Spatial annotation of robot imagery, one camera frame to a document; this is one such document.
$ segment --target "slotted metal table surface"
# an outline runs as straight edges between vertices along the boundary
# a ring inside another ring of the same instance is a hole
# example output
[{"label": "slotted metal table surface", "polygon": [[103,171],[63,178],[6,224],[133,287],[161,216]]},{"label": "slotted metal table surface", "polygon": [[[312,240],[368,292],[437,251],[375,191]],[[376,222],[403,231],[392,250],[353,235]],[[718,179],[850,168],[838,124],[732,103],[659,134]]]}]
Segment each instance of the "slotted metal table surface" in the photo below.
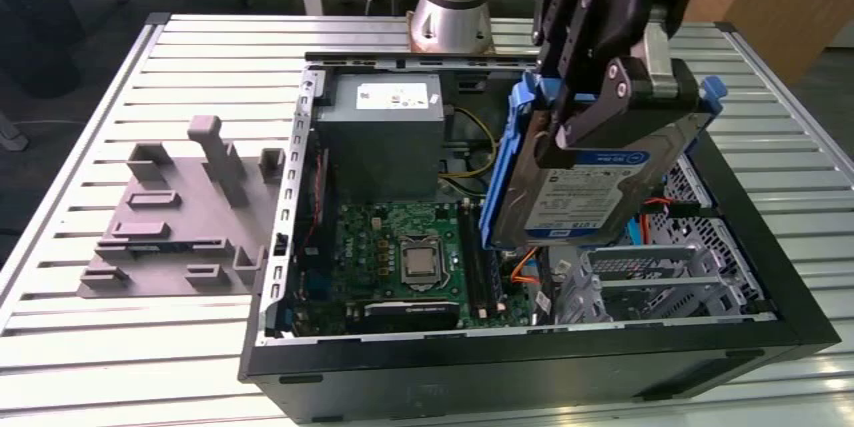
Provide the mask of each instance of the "slotted metal table surface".
[{"label": "slotted metal table surface", "polygon": [[[528,20],[495,20],[499,53],[532,52],[528,32]],[[738,35],[688,25],[672,47],[698,77],[716,74],[730,87],[714,140],[842,343],[687,401],[411,424],[854,424],[851,164]],[[187,120],[204,113],[220,116],[221,135],[241,155],[283,146],[303,54],[321,50],[403,52],[405,23],[175,15],[144,27],[0,273],[0,422],[289,424],[255,387],[236,381],[248,296],[84,300],[75,291],[129,179],[123,161],[135,142],[163,141],[172,156],[201,155],[183,139]]]}]

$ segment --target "label on power supply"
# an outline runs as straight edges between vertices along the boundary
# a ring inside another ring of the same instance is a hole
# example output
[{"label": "label on power supply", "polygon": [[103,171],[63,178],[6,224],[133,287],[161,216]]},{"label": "label on power supply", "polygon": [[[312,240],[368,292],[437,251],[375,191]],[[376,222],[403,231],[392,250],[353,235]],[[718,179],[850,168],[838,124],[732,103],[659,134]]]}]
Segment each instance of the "label on power supply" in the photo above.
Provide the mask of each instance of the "label on power supply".
[{"label": "label on power supply", "polygon": [[550,169],[524,224],[528,236],[560,239],[595,233],[623,198],[619,183],[648,160],[642,151],[582,151],[571,169]]},{"label": "label on power supply", "polygon": [[364,83],[356,89],[356,109],[427,109],[427,84]]}]

